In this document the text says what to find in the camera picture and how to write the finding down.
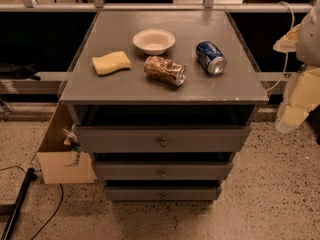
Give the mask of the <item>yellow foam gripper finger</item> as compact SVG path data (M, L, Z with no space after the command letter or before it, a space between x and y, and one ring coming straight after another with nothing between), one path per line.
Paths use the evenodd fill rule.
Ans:
M307 65L288 80L279 106L275 127L279 132L296 130L320 105L320 67Z
M295 52L300 37L300 30L300 24L292 27L284 36L275 42L273 50L280 53Z

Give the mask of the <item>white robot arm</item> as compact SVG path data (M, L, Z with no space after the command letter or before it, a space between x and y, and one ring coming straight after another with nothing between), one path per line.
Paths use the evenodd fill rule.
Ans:
M289 133L320 105L320 2L277 40L273 49L285 54L295 52L297 60L303 63L302 72L288 80L277 113L276 129Z

